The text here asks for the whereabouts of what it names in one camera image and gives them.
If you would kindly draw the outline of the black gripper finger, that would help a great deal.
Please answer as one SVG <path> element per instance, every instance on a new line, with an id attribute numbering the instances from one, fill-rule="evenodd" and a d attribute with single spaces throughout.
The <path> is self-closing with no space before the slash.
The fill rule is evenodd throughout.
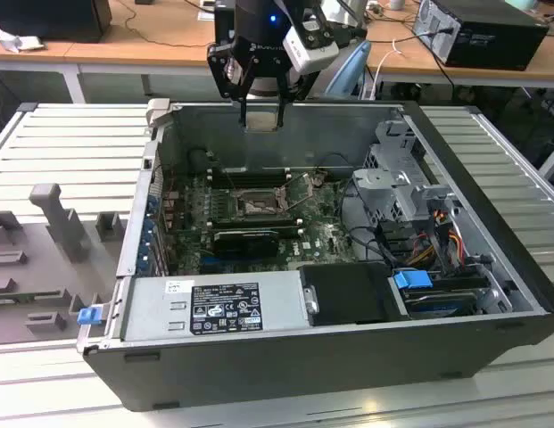
<path id="1" fill-rule="evenodd" d="M 308 75 L 300 76 L 297 82 L 290 88 L 285 74 L 276 77 L 278 89 L 277 128 L 284 126 L 285 107 L 289 103 L 304 100 L 316 82 L 320 72 L 315 71 Z"/>
<path id="2" fill-rule="evenodd" d="M 255 54 L 243 50 L 237 44 L 208 46 L 208 65 L 219 94 L 240 104 L 239 123 L 246 126 L 247 95 L 255 80 Z M 229 73 L 230 65 L 239 65 L 241 74 L 235 82 Z"/>

